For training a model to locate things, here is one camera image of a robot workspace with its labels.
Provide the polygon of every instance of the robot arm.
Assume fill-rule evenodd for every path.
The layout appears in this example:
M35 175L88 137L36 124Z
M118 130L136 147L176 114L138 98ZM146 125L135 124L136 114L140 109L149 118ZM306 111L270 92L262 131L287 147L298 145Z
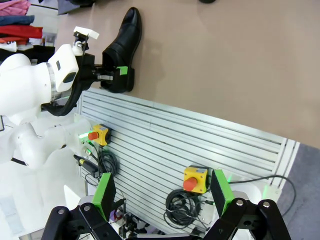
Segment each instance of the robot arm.
M38 169L56 150L70 147L80 154L79 135L92 130L86 119L69 125L56 125L38 137L31 123L22 124L11 130L6 136L6 145L0 149L1 162L10 161L14 151L19 150L25 164L31 169Z
M247 229L256 240L291 240L286 224L277 204L270 199L257 205L243 198L233 198L226 208L223 189L226 184L217 184L211 179L210 190L220 218L211 226L203 240L231 240L238 229ZM93 197L92 203L84 203L69 211L64 206L52 209L44 228L42 240L77 240L81 234L91 233L96 240L121 240L110 225L111 206L116 195L116 186L111 173L104 173ZM189 234L139 234L133 240L199 240L201 237Z
M86 28L76 27L75 31L79 35L78 31L83 31L87 38L99 36ZM79 71L75 55L79 54L82 44L77 39L73 47L64 44L48 62L38 65L31 65L21 53L8 57L0 66L0 115L7 116L16 125L29 123L36 119L42 104L67 93Z

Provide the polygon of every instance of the shoe toe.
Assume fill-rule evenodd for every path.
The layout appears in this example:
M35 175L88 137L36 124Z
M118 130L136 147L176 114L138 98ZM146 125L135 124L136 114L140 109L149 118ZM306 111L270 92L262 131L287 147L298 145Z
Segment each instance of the shoe toe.
M125 14L122 25L124 24L132 24L132 25L135 25L137 28L140 28L141 17L140 17L139 10L136 7L131 7L128 10L128 12Z

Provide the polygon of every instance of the white panel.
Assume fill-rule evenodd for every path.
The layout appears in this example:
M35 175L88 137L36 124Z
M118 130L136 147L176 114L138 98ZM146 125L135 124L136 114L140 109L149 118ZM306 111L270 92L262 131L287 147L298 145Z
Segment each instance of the white panel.
M83 92L77 109L113 129L109 148L120 161L116 187L124 192L129 211L166 233L201 227L195 221L176 230L163 220L166 197L182 187L186 167L223 169L237 180L287 176L299 146L251 127L101 89ZM285 181L261 182L282 189Z

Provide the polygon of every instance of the beige floor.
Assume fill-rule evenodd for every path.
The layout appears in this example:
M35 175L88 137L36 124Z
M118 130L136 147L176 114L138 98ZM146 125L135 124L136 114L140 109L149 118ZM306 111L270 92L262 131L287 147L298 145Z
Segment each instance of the beige floor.
M131 6L143 37L130 95L320 147L320 1L101 0L60 17L58 45L92 28L101 62Z

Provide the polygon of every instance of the green gripper pad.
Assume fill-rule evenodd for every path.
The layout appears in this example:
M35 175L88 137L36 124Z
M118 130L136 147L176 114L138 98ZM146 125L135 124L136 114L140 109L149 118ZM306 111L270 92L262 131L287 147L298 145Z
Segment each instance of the green gripper pad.
M104 220L109 221L110 212L116 196L114 178L110 172L102 174L92 204L95 205Z
M214 169L212 171L210 190L219 217L221 217L228 208L228 205L235 198L226 176L221 169Z

